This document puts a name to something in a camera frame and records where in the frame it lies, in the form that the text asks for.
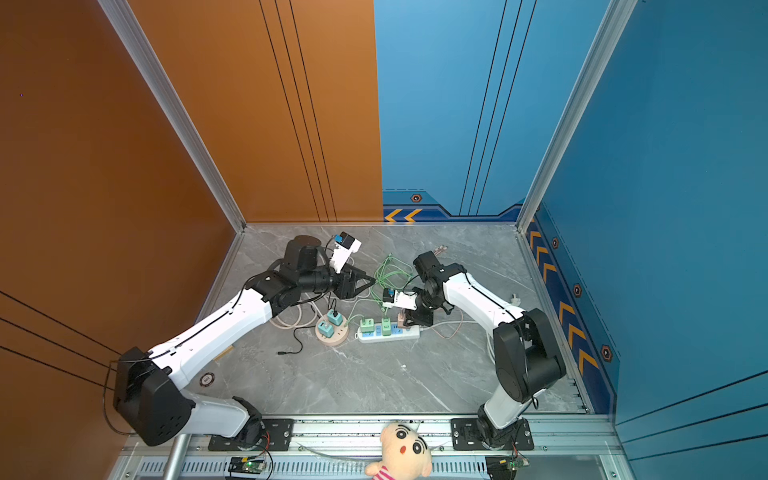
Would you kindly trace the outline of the right circuit board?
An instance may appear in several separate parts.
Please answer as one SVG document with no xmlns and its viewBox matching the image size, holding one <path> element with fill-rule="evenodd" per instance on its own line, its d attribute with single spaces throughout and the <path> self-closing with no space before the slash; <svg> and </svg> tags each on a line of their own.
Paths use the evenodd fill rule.
<svg viewBox="0 0 768 480">
<path fill-rule="evenodd" d="M 515 480 L 520 470 L 530 465 L 524 456 L 486 456 L 485 463 L 490 480 Z"/>
</svg>

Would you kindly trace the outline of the wooden domino block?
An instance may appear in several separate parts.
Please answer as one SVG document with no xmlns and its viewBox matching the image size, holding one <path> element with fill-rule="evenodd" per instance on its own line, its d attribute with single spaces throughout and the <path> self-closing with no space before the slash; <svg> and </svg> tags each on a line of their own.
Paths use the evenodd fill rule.
<svg viewBox="0 0 768 480">
<path fill-rule="evenodd" d="M 232 352 L 234 349 L 234 345 L 230 345 L 227 348 L 225 348 L 221 353 L 219 353 L 215 358 L 214 361 L 218 362 L 222 357 Z"/>
</svg>

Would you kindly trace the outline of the teal charger with black cable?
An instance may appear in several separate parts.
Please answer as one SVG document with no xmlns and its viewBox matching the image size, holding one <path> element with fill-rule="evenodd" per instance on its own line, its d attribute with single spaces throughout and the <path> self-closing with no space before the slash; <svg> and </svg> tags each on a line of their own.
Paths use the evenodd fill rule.
<svg viewBox="0 0 768 480">
<path fill-rule="evenodd" d="M 327 313 L 327 318 L 334 326 L 341 326 L 344 323 L 344 316 L 336 310 L 330 310 Z"/>
</svg>

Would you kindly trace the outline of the left circuit board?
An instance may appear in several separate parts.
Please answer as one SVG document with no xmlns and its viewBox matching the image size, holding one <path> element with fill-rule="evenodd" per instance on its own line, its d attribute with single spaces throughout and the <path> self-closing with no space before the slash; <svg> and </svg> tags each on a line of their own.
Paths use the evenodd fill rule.
<svg viewBox="0 0 768 480">
<path fill-rule="evenodd" d="M 268 479 L 269 462 L 262 457 L 231 457 L 227 467 L 227 477 L 233 479 Z"/>
</svg>

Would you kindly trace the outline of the green charger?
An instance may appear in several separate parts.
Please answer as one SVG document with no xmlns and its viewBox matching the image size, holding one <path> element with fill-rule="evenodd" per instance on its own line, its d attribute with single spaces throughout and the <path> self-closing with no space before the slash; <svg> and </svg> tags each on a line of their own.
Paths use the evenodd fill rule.
<svg viewBox="0 0 768 480">
<path fill-rule="evenodd" d="M 391 320 L 388 318 L 383 318 L 381 320 L 381 333 L 383 336 L 391 336 L 392 335 L 392 323 Z"/>
<path fill-rule="evenodd" d="M 360 332 L 363 334 L 373 334 L 376 324 L 373 318 L 364 318 L 360 321 Z"/>
</svg>

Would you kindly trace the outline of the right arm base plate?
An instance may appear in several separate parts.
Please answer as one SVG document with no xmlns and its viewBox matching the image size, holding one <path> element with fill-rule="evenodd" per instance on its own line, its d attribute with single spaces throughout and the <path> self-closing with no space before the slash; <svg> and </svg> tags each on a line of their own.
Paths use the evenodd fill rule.
<svg viewBox="0 0 768 480">
<path fill-rule="evenodd" d="M 530 425 L 525 418 L 519 418 L 503 429 L 497 429 L 489 420 L 481 418 L 453 418 L 450 426 L 456 451 L 535 449 Z"/>
</svg>

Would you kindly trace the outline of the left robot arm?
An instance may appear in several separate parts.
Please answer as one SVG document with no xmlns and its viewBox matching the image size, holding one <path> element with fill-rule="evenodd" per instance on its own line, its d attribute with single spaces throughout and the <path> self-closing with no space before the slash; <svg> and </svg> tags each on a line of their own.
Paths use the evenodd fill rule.
<svg viewBox="0 0 768 480">
<path fill-rule="evenodd" d="M 343 232 L 327 249 L 312 236 L 290 240 L 282 258 L 249 277 L 223 307 L 186 331 L 117 361 L 113 406 L 149 446 L 179 435 L 212 435 L 250 448 L 263 435 L 262 415 L 241 397 L 217 399 L 188 391 L 199 372 L 245 334 L 284 310 L 332 294 L 352 299 L 374 285 L 349 264 L 360 240 Z"/>
</svg>

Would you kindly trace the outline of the metal pole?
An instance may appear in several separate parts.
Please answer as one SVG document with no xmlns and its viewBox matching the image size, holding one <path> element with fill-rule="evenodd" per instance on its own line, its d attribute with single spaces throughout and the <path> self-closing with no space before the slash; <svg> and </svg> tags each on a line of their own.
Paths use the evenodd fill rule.
<svg viewBox="0 0 768 480">
<path fill-rule="evenodd" d="M 186 452 L 190 442 L 189 434 L 178 435 L 172 444 L 170 454 L 167 458 L 163 480 L 178 480 L 184 465 Z"/>
</svg>

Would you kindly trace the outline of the round poker chip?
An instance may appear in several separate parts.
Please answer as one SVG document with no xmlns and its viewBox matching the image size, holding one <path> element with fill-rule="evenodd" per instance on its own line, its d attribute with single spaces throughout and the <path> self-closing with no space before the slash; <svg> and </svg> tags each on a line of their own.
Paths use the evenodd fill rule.
<svg viewBox="0 0 768 480">
<path fill-rule="evenodd" d="M 202 387 L 207 388 L 207 387 L 210 387 L 214 383 L 214 381 L 215 381 L 215 374 L 212 372 L 206 372 L 200 377 L 199 384 Z"/>
</svg>

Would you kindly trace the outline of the plush doll toy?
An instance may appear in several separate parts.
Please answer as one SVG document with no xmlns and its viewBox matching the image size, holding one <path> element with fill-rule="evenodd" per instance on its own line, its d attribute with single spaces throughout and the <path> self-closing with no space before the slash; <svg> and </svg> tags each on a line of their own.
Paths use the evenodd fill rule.
<svg viewBox="0 0 768 480">
<path fill-rule="evenodd" d="M 431 450 L 425 440 L 404 424 L 388 424 L 380 434 L 381 460 L 365 467 L 372 479 L 419 479 L 432 474 Z"/>
</svg>

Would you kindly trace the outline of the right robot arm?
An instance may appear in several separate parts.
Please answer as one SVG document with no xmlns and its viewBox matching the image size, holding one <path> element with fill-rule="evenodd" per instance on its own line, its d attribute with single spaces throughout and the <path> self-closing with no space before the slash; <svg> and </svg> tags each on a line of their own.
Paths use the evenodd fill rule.
<svg viewBox="0 0 768 480">
<path fill-rule="evenodd" d="M 458 309 L 483 327 L 493 346 L 498 387 L 478 410 L 476 428 L 489 449 L 530 451 L 534 448 L 523 417 L 538 405 L 537 397 L 567 373 L 555 331 L 540 309 L 523 310 L 483 287 L 457 263 L 444 265 L 428 251 L 414 267 L 421 287 L 407 292 L 414 305 L 404 309 L 408 327 L 431 327 L 438 309 Z"/>
</svg>

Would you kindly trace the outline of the circuit board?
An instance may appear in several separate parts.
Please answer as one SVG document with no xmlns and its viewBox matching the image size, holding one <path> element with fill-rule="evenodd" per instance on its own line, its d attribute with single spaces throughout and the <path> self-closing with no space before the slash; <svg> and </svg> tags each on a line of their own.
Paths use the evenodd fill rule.
<svg viewBox="0 0 768 480">
<path fill-rule="evenodd" d="M 227 477 L 233 479 L 268 479 L 269 462 L 262 457 L 231 457 L 227 467 Z"/>
<path fill-rule="evenodd" d="M 490 480 L 515 480 L 520 470 L 530 465 L 524 456 L 486 456 L 485 463 Z"/>
</svg>

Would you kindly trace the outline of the round pink power socket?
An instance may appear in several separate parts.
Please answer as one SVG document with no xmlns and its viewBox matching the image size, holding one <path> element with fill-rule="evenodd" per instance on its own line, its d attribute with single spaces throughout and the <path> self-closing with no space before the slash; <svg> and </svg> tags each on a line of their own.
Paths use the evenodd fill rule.
<svg viewBox="0 0 768 480">
<path fill-rule="evenodd" d="M 322 344 L 337 347 L 348 339 L 349 327 L 344 322 L 335 325 L 324 315 L 315 326 L 315 336 Z"/>
</svg>

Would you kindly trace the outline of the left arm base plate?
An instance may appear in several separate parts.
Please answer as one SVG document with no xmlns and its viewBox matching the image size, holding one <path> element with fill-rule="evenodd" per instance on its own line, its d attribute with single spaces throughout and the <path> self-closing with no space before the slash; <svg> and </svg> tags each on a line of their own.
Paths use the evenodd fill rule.
<svg viewBox="0 0 768 480">
<path fill-rule="evenodd" d="M 247 425 L 244 434 L 234 438 L 214 435 L 210 438 L 208 450 L 286 452 L 290 448 L 294 420 L 291 418 L 267 418 L 259 424 Z"/>
</svg>

